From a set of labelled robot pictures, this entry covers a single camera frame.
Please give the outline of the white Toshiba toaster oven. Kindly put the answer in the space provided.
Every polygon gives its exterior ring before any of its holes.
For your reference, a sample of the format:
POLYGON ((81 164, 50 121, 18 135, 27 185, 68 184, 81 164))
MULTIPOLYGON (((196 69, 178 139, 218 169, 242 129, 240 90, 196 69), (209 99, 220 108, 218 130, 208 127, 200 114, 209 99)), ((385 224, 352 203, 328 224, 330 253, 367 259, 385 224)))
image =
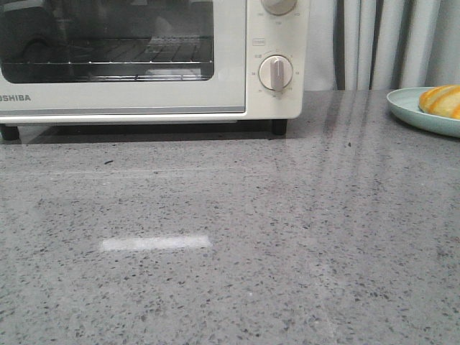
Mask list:
POLYGON ((123 125, 175 122, 249 121, 293 119, 303 107, 305 51, 310 4, 298 1, 289 13, 276 16, 268 13, 261 1, 245 1, 246 18, 246 75, 245 108, 242 112, 134 115, 121 120, 116 116, 13 116, 1 115, 1 124, 22 125, 123 125), (265 88, 259 80, 259 67, 272 55, 282 55, 293 67, 293 76, 281 91, 265 88))

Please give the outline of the golden striped bread roll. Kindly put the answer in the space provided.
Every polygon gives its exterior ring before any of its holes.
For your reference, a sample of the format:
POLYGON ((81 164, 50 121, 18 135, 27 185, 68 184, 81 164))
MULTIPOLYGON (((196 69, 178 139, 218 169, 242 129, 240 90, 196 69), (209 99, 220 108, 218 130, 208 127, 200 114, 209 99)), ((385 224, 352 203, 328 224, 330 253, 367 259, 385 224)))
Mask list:
POLYGON ((427 114, 459 119, 459 85, 437 86, 422 93, 418 106, 427 114))

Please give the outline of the glass oven door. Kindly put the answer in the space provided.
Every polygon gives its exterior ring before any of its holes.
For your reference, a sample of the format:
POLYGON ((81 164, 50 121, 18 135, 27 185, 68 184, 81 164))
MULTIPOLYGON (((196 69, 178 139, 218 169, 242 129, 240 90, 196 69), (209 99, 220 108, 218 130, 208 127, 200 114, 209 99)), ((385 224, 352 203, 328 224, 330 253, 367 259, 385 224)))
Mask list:
POLYGON ((31 42, 211 37, 214 74, 202 81, 10 83, 1 115, 116 116, 230 113, 245 108, 245 1, 3 1, 1 63, 31 42))

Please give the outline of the lower beige timer knob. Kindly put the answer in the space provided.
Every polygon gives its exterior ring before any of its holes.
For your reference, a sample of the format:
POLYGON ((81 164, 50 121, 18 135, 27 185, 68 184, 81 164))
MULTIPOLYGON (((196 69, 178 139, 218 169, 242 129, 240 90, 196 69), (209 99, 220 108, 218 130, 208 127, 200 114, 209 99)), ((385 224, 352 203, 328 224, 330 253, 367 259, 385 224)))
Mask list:
POLYGON ((259 80, 265 88, 281 92, 292 79, 293 67, 286 57, 272 55, 262 62, 258 74, 259 80))

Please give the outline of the black oven foot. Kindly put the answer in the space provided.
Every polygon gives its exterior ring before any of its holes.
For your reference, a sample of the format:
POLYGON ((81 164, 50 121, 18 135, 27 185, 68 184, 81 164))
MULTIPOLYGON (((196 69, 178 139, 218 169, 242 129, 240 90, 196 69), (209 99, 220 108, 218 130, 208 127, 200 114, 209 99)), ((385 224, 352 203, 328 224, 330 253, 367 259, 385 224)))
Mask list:
POLYGON ((19 129, 17 126, 0 125, 1 136, 6 141, 14 141, 20 139, 19 129))
POLYGON ((274 119, 272 120, 271 132, 274 135, 284 136, 287 131, 287 119, 274 119))

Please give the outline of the grey white curtain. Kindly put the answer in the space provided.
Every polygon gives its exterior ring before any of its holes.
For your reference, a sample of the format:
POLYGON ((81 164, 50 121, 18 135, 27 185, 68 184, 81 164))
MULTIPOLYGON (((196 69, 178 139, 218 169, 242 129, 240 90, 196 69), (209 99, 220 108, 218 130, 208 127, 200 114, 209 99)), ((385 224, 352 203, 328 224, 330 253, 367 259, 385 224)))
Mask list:
POLYGON ((312 1, 304 89, 459 83, 458 1, 312 1))

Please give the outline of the black oven foot right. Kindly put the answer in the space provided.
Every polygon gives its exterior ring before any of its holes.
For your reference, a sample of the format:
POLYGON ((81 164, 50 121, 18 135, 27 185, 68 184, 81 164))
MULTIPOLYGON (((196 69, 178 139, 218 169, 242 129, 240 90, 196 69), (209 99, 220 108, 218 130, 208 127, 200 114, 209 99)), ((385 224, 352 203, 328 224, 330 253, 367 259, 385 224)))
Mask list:
POLYGON ((284 136, 287 131, 287 119, 274 119, 272 120, 271 132, 274 135, 284 136))

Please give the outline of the black oven foot left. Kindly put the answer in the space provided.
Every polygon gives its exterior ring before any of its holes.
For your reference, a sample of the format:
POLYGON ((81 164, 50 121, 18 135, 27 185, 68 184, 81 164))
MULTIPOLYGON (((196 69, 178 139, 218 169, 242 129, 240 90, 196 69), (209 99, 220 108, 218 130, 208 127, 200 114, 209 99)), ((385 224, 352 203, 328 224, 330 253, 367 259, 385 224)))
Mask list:
POLYGON ((1 136, 6 141, 14 141, 20 139, 19 129, 17 126, 0 125, 1 136))

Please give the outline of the upper beige oven knob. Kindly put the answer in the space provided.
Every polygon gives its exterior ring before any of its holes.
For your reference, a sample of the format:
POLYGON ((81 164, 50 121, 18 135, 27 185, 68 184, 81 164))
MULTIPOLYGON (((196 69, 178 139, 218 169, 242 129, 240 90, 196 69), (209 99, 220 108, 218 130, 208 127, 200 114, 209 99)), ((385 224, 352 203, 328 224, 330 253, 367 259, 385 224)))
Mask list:
POLYGON ((261 0, 263 8, 270 14, 282 16, 291 12, 297 0, 261 0))

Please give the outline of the light green plate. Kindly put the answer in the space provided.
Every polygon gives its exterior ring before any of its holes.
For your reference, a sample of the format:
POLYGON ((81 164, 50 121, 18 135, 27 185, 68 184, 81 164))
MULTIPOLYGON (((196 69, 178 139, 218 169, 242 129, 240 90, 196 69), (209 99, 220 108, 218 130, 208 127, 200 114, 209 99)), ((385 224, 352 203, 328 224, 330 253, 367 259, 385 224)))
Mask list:
POLYGON ((402 88, 387 94, 390 111, 401 121, 434 134, 459 138, 459 120, 425 113, 419 109, 420 96, 431 87, 402 88))

